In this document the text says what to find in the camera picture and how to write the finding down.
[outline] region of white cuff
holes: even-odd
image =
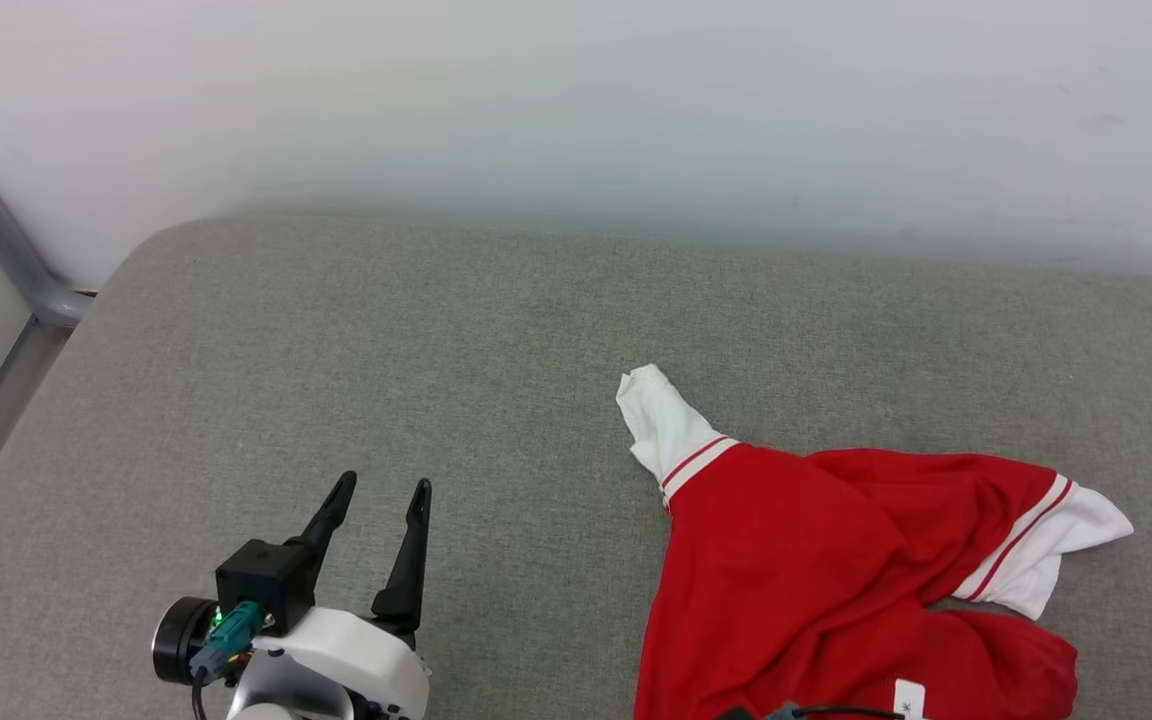
[[[738,445],[710,427],[654,364],[621,376],[616,404],[634,434],[630,452],[655,476],[667,505],[708,462]]]
[[[954,597],[998,602],[1037,620],[1056,588],[1060,556],[1115,541],[1132,523],[1106,497],[1056,475],[1047,495],[1011,524],[1011,531]]]

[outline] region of green connector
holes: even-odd
[[[250,650],[262,629],[265,629],[265,611],[262,611],[260,605],[250,600],[238,602],[229,611],[229,615],[220,619],[219,626],[212,628],[202,651],[189,660],[189,675],[202,674],[204,683],[215,682],[223,675],[230,657]]]

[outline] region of red stripe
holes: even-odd
[[[975,598],[977,598],[979,593],[984,592],[984,589],[986,588],[986,585],[988,585],[990,579],[993,579],[993,574],[998,571],[998,567],[1001,566],[1002,561],[1007,559],[1007,553],[1011,552],[1011,548],[1016,547],[1016,543],[1018,543],[1021,538],[1024,538],[1025,533],[1028,533],[1029,530],[1032,530],[1034,525],[1038,524],[1038,521],[1043,520],[1044,515],[1047,515],[1048,511],[1052,511],[1053,507],[1060,505],[1060,501],[1064,500],[1066,495],[1069,495],[1070,487],[1074,487],[1074,483],[1069,478],[1064,478],[1064,488],[1060,491],[1060,495],[1056,495],[1056,500],[1053,500],[1051,505],[1044,507],[1043,511],[1039,511],[1037,518],[1030,521],[1030,523],[1025,525],[1024,530],[1020,530],[1020,536],[1016,536],[1014,539],[1011,539],[1011,541],[1007,543],[1007,547],[1002,550],[1002,555],[998,556],[998,560],[993,561],[993,568],[990,568],[990,573],[980,582],[980,586],[977,588],[977,592],[973,592],[972,596],[968,597],[968,600],[975,600]]]
[[[684,460],[682,462],[679,462],[677,468],[673,469],[672,473],[667,475],[666,479],[664,479],[664,483],[660,483],[660,488],[667,488],[667,487],[669,487],[669,480],[672,480],[673,477],[675,477],[675,475],[679,473],[679,470],[682,470],[682,469],[684,469],[687,467],[687,462],[691,462],[692,460],[696,460],[696,456],[703,454],[705,450],[708,450],[710,447],[717,446],[719,442],[722,442],[725,439],[727,439],[727,435],[720,435],[717,439],[712,439],[712,441],[708,441],[707,446],[700,447],[699,450],[692,452],[691,456],[687,457],[687,460]]]

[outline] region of couch cushion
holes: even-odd
[[[243,218],[134,252],[0,457],[0,717],[188,717],[161,612],[348,469],[319,582],[348,611],[433,479],[431,717],[627,717],[668,518],[613,396],[649,361],[749,442],[1105,493],[1137,535],[1069,556],[1041,623],[1076,717],[1152,715],[1152,279]]]

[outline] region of clothing tag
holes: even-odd
[[[900,712],[905,720],[927,720],[923,717],[923,697],[927,688],[909,680],[896,680],[896,698],[892,702],[892,712]]]

